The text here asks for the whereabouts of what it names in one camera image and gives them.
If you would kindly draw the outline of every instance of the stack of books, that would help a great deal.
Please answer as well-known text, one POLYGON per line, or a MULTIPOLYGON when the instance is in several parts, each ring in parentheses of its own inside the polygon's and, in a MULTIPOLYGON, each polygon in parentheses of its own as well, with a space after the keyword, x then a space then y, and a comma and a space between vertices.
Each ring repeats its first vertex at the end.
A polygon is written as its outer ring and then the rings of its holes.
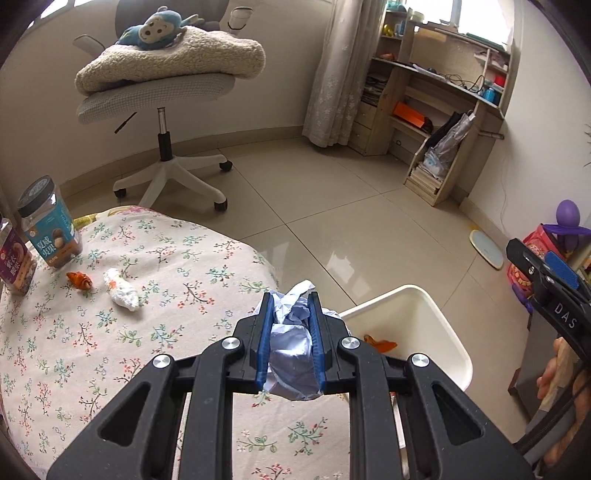
POLYGON ((378 106, 379 98, 388 83, 388 79, 376 73, 368 73, 365 78, 365 86, 363 87, 363 94, 361 101, 373 106, 378 106))
POLYGON ((433 195, 435 195, 439 191, 439 188, 441 188, 441 180, 434 177, 425 167, 423 167, 422 163, 413 168, 410 177, 414 183, 433 195))

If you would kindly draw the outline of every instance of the floral tablecloth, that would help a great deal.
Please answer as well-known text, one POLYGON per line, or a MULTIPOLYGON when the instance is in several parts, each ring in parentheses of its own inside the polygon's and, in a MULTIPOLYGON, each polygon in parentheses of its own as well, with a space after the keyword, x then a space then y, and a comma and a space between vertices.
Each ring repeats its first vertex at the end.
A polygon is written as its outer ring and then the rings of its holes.
MULTIPOLYGON (((251 247, 151 210, 99 215, 82 235, 85 250, 70 265, 56 271, 38 259, 28 294, 4 291, 0 300, 5 416, 17 449, 41 478, 154 355, 200 353, 275 288, 267 262, 251 247), (102 280, 108 268, 138 288, 139 311, 110 300, 102 280), (93 290, 75 290, 68 271, 88 274, 93 290)), ((348 476, 349 407, 342 397, 236 395, 233 431, 235 479, 348 476)), ((182 440, 181 432, 177 457, 182 440)))

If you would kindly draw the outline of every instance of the metal screw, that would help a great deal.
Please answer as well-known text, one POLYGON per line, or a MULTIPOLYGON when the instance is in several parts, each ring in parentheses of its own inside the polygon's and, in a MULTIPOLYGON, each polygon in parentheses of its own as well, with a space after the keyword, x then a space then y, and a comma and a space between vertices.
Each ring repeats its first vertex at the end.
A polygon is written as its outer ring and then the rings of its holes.
POLYGON ((222 347, 226 350, 234 350, 240 346, 240 340, 236 337, 228 337, 222 340, 222 347))
POLYGON ((361 343, 358 338, 345 337, 340 341, 340 344, 347 350, 355 350, 361 343))
POLYGON ((426 367, 429 364, 429 357, 424 353, 415 353, 411 361, 417 367, 426 367))
POLYGON ((168 355, 159 355, 154 357, 152 360, 152 365, 156 368, 166 368, 170 365, 170 357, 168 355))

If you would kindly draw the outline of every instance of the blue plush toy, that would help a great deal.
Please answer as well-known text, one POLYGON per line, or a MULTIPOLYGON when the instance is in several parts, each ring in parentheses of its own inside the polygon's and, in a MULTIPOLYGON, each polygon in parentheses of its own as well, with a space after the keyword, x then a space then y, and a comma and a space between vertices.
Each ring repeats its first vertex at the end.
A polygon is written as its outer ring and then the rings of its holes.
POLYGON ((123 32, 117 45, 134 45, 142 50, 158 50, 168 47, 179 32, 187 25, 203 23, 199 15, 191 15, 182 20, 181 16, 168 7, 160 7, 147 19, 144 25, 129 27, 123 32))

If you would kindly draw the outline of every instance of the black lid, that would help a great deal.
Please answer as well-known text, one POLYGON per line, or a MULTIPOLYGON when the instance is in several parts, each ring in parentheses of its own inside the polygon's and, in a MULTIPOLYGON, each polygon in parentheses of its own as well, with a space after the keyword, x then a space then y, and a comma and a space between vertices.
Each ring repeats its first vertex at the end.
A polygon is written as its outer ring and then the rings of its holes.
POLYGON ((18 199, 17 210, 25 218, 35 213, 53 194, 56 185, 49 175, 31 183, 18 199))

